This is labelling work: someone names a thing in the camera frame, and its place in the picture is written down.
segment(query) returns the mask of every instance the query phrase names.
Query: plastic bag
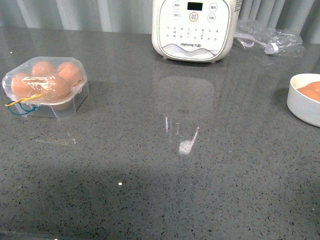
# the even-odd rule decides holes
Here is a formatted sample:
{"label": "plastic bag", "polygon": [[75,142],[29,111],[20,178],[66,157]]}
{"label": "plastic bag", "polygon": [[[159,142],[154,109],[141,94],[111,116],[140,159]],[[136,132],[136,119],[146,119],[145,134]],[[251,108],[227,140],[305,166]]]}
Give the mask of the plastic bag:
{"label": "plastic bag", "polygon": [[256,20],[239,20],[234,38],[245,49],[270,56],[300,58],[306,51],[300,35],[264,27]]}

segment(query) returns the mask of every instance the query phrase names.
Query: curtain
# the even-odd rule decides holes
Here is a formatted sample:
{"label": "curtain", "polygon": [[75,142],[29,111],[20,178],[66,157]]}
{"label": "curtain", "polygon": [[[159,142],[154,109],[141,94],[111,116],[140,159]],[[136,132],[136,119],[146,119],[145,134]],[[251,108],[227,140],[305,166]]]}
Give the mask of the curtain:
{"label": "curtain", "polygon": [[[320,44],[320,0],[243,0],[239,18]],[[151,22],[152,0],[0,0],[0,26],[150,34]]]}

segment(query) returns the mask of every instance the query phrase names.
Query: white appliance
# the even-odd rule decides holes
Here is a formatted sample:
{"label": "white appliance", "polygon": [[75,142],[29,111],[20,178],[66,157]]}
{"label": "white appliance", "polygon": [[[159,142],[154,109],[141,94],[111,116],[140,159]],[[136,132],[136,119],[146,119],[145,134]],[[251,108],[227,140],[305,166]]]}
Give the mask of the white appliance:
{"label": "white appliance", "polygon": [[153,0],[152,44],[163,57],[215,62],[230,51],[242,0]]}

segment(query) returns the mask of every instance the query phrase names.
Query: clear plastic container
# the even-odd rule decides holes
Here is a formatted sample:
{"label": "clear plastic container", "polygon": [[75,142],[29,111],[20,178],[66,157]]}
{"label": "clear plastic container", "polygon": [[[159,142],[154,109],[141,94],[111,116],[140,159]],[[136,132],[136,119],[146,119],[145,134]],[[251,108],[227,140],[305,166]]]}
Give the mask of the clear plastic container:
{"label": "clear plastic container", "polygon": [[2,87],[24,116],[65,119],[76,114],[89,95],[87,75],[82,63],[73,57],[34,57],[8,72]]}

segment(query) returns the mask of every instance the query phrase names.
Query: brown egg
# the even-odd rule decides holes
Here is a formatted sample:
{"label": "brown egg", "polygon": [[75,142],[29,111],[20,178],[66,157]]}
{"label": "brown egg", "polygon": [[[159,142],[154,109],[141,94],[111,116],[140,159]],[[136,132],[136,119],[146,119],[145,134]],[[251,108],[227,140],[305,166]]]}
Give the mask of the brown egg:
{"label": "brown egg", "polygon": [[57,69],[58,75],[64,78],[73,87],[76,87],[84,75],[79,67],[72,62],[63,62]]}
{"label": "brown egg", "polygon": [[43,98],[50,102],[59,102],[68,98],[71,93],[71,86],[67,81],[59,76],[54,76],[47,80]]}
{"label": "brown egg", "polygon": [[320,93],[320,81],[314,81],[305,86],[306,89],[313,89]]}
{"label": "brown egg", "polygon": [[11,79],[11,90],[14,96],[17,98],[29,98],[40,93],[39,88],[31,84],[31,80],[28,80],[30,77],[30,73],[20,72]]}
{"label": "brown egg", "polygon": [[310,89],[310,88],[306,88],[306,87],[301,87],[298,89],[298,91],[300,93],[302,93],[303,95],[317,101],[317,102],[320,102],[320,93],[313,90],[313,89]]}
{"label": "brown egg", "polygon": [[[48,102],[57,103],[66,100],[71,95],[71,86],[59,76],[54,76],[47,81],[46,90],[43,98]],[[62,111],[69,107],[72,100],[60,105],[50,105],[52,109]]]}
{"label": "brown egg", "polygon": [[38,77],[48,77],[56,73],[56,67],[48,61],[39,61],[32,68],[32,75]]}

